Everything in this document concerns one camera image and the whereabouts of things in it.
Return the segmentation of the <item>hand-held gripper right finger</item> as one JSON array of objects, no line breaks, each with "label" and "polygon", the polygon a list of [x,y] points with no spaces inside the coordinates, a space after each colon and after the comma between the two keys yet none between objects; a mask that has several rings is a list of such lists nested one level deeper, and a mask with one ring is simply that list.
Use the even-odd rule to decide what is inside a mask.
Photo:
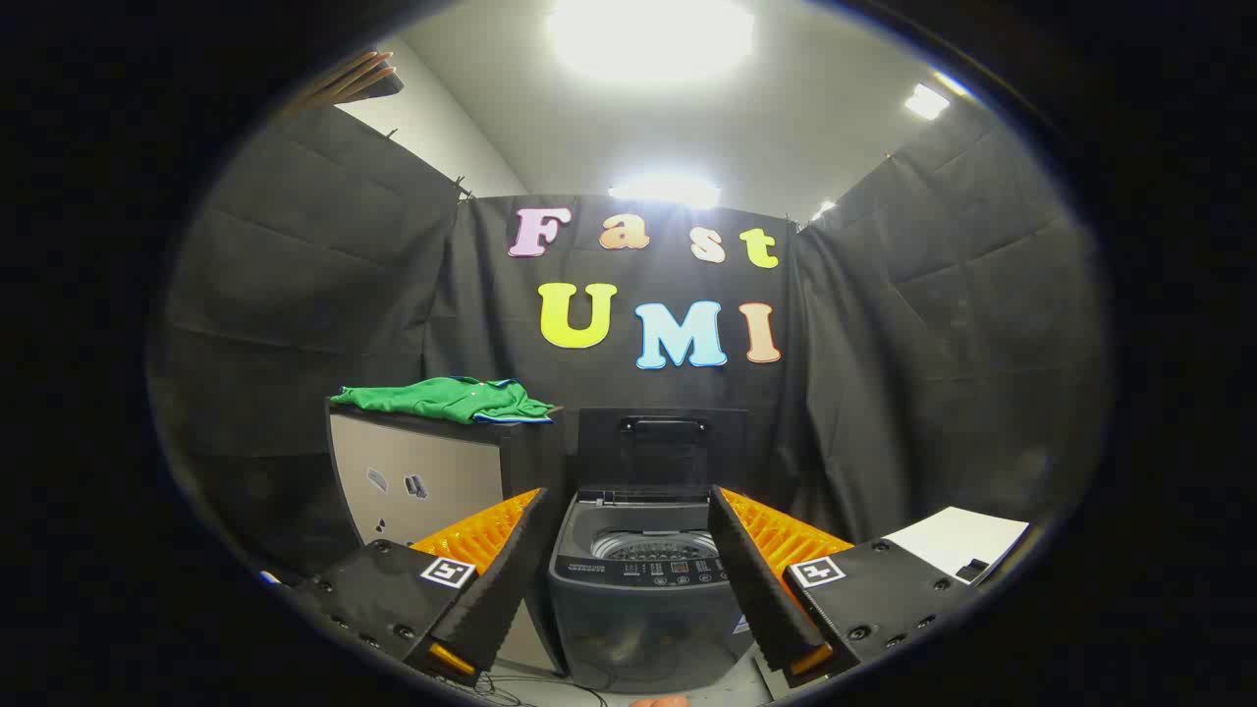
[{"label": "hand-held gripper right finger", "polygon": [[789,687],[916,645],[979,598],[892,540],[848,543],[720,486],[708,530],[750,635]]}]

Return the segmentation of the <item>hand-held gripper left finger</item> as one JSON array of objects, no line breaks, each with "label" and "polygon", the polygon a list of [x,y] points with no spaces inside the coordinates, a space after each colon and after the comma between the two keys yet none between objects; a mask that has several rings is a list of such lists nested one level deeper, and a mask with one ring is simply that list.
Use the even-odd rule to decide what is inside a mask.
[{"label": "hand-held gripper left finger", "polygon": [[471,687],[535,582],[551,497],[534,488],[403,545],[376,540],[295,585],[295,608],[388,659]]}]

